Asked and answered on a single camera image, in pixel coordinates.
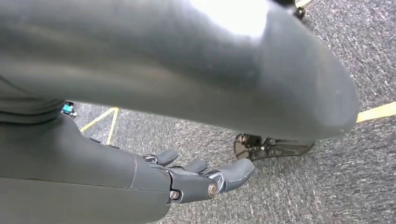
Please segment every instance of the black wheel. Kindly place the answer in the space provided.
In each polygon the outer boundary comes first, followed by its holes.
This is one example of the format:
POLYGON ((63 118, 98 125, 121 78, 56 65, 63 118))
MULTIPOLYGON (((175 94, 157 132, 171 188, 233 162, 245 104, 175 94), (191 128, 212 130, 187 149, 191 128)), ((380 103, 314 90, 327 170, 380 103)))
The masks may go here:
POLYGON ((300 20, 303 19, 305 16, 305 9, 303 7, 298 7, 294 15, 300 20))

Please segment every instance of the metal base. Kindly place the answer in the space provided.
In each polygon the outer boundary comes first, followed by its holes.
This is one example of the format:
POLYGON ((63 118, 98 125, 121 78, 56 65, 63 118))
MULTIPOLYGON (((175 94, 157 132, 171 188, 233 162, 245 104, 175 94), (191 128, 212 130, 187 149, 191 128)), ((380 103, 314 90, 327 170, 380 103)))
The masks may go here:
POLYGON ((286 8, 286 10, 293 14, 298 19, 303 19, 305 16, 305 9, 303 7, 296 6, 296 0, 275 0, 278 4, 286 8))
POLYGON ((239 134, 234 142, 234 152, 238 159, 267 159, 281 156, 306 154, 314 145, 314 141, 293 141, 239 134))

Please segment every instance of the yellow tape line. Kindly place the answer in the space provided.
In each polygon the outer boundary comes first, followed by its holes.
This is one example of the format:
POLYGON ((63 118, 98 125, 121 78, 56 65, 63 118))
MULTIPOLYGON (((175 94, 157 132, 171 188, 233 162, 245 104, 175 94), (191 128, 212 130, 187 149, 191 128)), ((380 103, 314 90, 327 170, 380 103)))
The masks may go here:
POLYGON ((367 111, 363 111, 359 113, 356 122, 385 118, 393 115, 396 115, 396 102, 392 102, 390 104, 385 104, 367 111))
POLYGON ((118 111, 119 111, 119 109, 115 108, 114 114, 113 114, 112 124, 110 126, 109 136, 107 137, 107 142, 106 142, 106 144, 108 144, 108 145, 110 144, 111 137, 112 137, 113 132, 114 132, 114 126, 115 126, 115 123, 117 122, 118 111))
POLYGON ((103 114, 101 114, 99 117, 95 118, 93 121, 89 122, 87 125, 85 125, 84 127, 82 127, 80 129, 81 132, 85 131, 86 129, 90 128, 92 125, 94 125, 95 123, 97 123, 98 121, 102 120, 103 118, 105 118, 107 115, 109 115, 110 113, 112 113, 114 110, 116 109, 116 107, 110 108, 109 110, 107 110, 106 112, 104 112, 103 114))

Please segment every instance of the floor marking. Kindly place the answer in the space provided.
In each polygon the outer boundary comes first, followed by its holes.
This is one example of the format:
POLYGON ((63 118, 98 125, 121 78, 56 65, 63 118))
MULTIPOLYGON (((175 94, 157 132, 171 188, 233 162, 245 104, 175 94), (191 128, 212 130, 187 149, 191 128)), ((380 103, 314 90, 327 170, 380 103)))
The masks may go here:
POLYGON ((114 110, 114 114, 113 114, 112 124, 110 126, 109 136, 107 137, 106 144, 108 144, 108 145, 110 145, 111 137, 112 137, 113 132, 114 132, 114 126, 115 126, 115 123, 117 122, 118 111, 120 111, 120 110, 116 107, 115 110, 114 110))
POLYGON ((393 115, 396 115, 396 102, 392 102, 390 104, 385 104, 370 110, 363 111, 359 113, 358 120, 356 122, 385 118, 393 115))
POLYGON ((313 0, 300 0, 298 2, 296 2, 296 6, 298 7, 303 7, 306 6, 308 3, 310 3, 313 0))
POLYGON ((104 112, 103 114, 101 114, 99 117, 95 118, 94 120, 92 120, 91 122, 89 122, 87 125, 85 125, 84 127, 82 127, 80 129, 81 132, 85 131, 86 129, 88 129, 89 127, 91 127, 92 125, 96 124, 98 121, 102 120, 103 118, 105 118, 107 115, 109 115, 110 113, 112 113, 114 110, 116 109, 116 107, 110 108, 108 109, 106 112, 104 112))

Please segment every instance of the metal bracket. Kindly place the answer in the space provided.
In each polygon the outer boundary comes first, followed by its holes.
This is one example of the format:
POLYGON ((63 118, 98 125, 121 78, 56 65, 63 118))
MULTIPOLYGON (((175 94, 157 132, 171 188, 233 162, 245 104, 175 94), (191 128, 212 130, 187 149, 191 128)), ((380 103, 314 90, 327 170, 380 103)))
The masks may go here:
POLYGON ((314 145, 314 141, 294 141, 266 138, 240 134, 234 142, 234 152, 238 159, 250 160, 267 159, 281 156, 295 156, 306 154, 314 145))

